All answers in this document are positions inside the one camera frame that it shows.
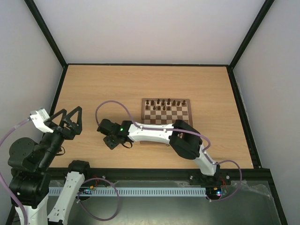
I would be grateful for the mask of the black aluminium frame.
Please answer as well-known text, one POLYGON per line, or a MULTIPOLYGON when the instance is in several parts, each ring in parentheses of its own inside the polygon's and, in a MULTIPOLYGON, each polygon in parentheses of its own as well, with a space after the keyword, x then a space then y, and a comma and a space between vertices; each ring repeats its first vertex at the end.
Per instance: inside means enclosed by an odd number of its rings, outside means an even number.
MULTIPOLYGON (((66 73, 69 67, 69 64, 66 63, 65 59, 63 58, 50 30, 48 29, 38 7, 36 6, 35 2, 32 0, 27 0, 26 5, 30 10, 31 14, 33 15, 34 19, 36 20, 38 26, 40 27, 43 35, 45 36, 46 40, 48 41, 50 47, 52 48, 54 54, 59 60, 63 71, 60 76, 60 81, 54 96, 53 103, 50 109, 50 115, 54 114, 55 108, 57 106, 57 102, 61 93, 61 89, 66 77, 66 73)), ((253 138, 253 134, 250 128, 250 124, 248 118, 246 116, 246 110, 242 102, 241 94, 237 85, 236 78, 234 76, 234 68, 237 65, 238 61, 242 57, 244 51, 246 50, 248 44, 252 40, 254 34, 258 30, 259 26, 261 25, 262 21, 264 20, 265 16, 267 15, 268 11, 270 10, 271 6, 273 5, 272 0, 266 0, 261 9, 259 10, 257 16, 254 19, 254 22, 249 28, 246 36, 244 37, 241 45, 239 46, 232 62, 229 65, 226 65, 226 70, 228 73, 228 77, 230 80, 232 92, 234 95, 235 103, 239 112, 240 121, 243 127, 243 132, 246 138, 247 146, 249 149, 249 154, 254 164, 252 169, 242 169, 242 175, 246 180, 256 180, 256 181, 267 181, 270 187, 270 192, 272 197, 274 198, 274 203, 276 206, 277 214, 280 220, 280 223, 283 225, 287 224, 287 220, 275 187, 275 183, 271 172, 269 169, 263 168, 260 158, 258 156, 258 151, 255 145, 255 141, 253 138)), ((95 168, 93 169, 96 173, 107 173, 111 175, 113 178, 119 180, 127 180, 129 178, 137 178, 138 180, 150 180, 150 179, 157 179, 162 180, 163 178, 167 180, 175 181, 179 178, 184 180, 187 179, 187 175, 195 174, 198 179, 192 179, 193 184, 200 184, 200 180, 204 178, 204 176, 200 175, 196 169, 104 169, 104 168, 95 168)))

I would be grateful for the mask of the metal base plate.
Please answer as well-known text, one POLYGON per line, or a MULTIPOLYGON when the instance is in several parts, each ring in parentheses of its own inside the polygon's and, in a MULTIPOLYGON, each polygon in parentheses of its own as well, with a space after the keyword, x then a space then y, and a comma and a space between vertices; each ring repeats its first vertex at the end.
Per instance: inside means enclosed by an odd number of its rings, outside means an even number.
MULTIPOLYGON (((76 196, 67 225, 278 225, 280 220, 269 189, 232 183, 211 197, 76 196)), ((51 187, 47 212, 62 187, 51 187)))

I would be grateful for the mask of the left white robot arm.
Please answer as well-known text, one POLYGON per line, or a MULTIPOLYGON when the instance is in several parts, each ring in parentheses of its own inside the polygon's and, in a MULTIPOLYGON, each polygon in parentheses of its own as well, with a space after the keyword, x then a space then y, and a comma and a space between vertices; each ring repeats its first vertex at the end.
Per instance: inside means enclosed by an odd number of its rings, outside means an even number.
POLYGON ((9 149, 12 203, 22 225, 66 225, 79 188, 90 176, 90 164, 81 160, 69 164, 63 189, 50 213, 48 169, 62 150, 63 142, 81 134, 82 108, 78 106, 71 112, 62 109, 52 116, 41 108, 30 113, 30 120, 44 135, 40 142, 20 138, 9 149))

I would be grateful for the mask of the wooden chess board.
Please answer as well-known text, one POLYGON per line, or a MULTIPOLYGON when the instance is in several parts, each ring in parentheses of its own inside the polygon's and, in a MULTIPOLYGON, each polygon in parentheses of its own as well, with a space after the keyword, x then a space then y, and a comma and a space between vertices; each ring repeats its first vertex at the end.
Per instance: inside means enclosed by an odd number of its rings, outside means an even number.
POLYGON ((157 105, 158 98, 142 98, 141 101, 141 121, 143 124, 151 125, 165 125, 174 123, 176 120, 183 120, 190 126, 193 126, 192 110, 190 100, 187 98, 171 98, 170 105, 167 105, 168 98, 160 98, 160 104, 157 105), (166 110, 163 110, 161 105, 162 100, 165 100, 166 110), (149 109, 145 110, 146 100, 149 100, 149 109), (176 105, 173 106, 173 100, 176 100, 176 105))

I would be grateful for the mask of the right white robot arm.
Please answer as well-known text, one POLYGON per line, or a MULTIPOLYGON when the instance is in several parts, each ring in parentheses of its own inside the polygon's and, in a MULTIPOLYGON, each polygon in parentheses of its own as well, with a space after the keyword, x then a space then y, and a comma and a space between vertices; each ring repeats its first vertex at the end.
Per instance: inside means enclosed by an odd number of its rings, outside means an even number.
POLYGON ((204 147, 205 137, 183 120, 176 120, 173 124, 150 125, 129 120, 117 124, 103 119, 97 131, 105 135, 103 140, 112 150, 125 143, 164 143, 171 146, 181 158, 193 160, 208 183, 216 183, 221 178, 219 166, 204 147))

